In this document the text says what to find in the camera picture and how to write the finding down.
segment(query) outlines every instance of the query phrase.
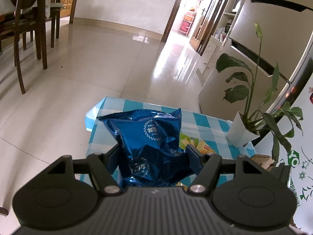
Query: tiled baseboard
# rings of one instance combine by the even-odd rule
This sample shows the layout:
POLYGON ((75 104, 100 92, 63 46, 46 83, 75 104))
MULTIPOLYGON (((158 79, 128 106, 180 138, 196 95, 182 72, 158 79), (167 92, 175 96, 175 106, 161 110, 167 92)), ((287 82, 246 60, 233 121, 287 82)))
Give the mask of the tiled baseboard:
POLYGON ((101 20, 88 19, 88 18, 74 18, 73 24, 106 27, 110 29, 125 31, 128 33, 140 34, 142 36, 146 36, 146 37, 156 39, 159 41, 162 39, 162 34, 144 30, 144 29, 137 28, 134 26, 127 26, 127 25, 108 22, 108 21, 101 21, 101 20))

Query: green logo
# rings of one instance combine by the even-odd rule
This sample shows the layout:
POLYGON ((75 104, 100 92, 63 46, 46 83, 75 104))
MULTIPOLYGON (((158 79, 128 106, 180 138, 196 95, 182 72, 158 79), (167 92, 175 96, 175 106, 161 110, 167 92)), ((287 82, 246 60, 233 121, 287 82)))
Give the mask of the green logo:
POLYGON ((288 164, 294 168, 300 163, 299 153, 295 150, 291 150, 288 153, 288 164))

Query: silver screw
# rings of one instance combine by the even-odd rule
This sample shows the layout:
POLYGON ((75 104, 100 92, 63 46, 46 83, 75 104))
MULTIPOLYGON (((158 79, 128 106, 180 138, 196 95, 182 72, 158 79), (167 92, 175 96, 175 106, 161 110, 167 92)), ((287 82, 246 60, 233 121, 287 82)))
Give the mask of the silver screw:
POLYGON ((205 191, 205 187, 201 184, 194 184, 190 187, 190 190, 194 193, 203 193, 205 191))
POLYGON ((106 193, 118 193, 120 191, 120 188, 118 186, 115 185, 108 185, 104 188, 104 191, 106 193))

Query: doorway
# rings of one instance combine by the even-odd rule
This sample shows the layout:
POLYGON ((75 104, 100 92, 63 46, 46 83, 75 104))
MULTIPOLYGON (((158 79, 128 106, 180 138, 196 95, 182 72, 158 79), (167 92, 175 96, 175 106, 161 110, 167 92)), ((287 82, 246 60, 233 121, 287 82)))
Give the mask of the doorway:
POLYGON ((181 0, 168 37, 189 45, 190 39, 207 9, 207 0, 181 0))

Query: wooden door frame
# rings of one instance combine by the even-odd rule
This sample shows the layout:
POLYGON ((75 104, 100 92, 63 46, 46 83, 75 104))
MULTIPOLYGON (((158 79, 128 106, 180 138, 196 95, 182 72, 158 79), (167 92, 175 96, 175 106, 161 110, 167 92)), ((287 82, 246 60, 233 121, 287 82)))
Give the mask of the wooden door frame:
POLYGON ((70 13, 70 16, 69 16, 69 23, 70 24, 73 24, 73 21, 74 21, 74 14, 75 14, 76 3, 77 3, 77 0, 73 0, 72 1, 71 13, 70 13))
POLYGON ((172 12, 170 14, 170 17, 168 19, 168 22, 166 24, 166 27, 165 27, 165 30, 164 30, 164 33, 163 33, 163 36, 162 36, 162 39, 161 39, 162 42, 166 42, 167 41, 168 35, 170 34, 170 31, 172 29, 172 26, 173 26, 175 17, 177 15, 177 12, 178 12, 178 9, 179 9, 181 1, 182 0, 176 0, 175 3, 174 3, 172 12))

